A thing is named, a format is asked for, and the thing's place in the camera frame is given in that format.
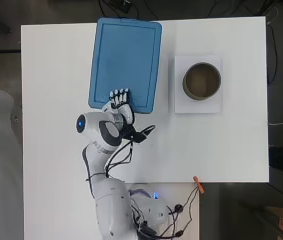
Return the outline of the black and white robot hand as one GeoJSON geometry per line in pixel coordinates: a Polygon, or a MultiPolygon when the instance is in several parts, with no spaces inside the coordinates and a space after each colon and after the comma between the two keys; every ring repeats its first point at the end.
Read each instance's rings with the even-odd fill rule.
{"type": "Polygon", "coordinates": [[[128,125],[133,125],[135,121],[134,112],[129,102],[130,90],[115,89],[109,93],[109,101],[102,107],[103,112],[111,114],[121,114],[128,125]]]}

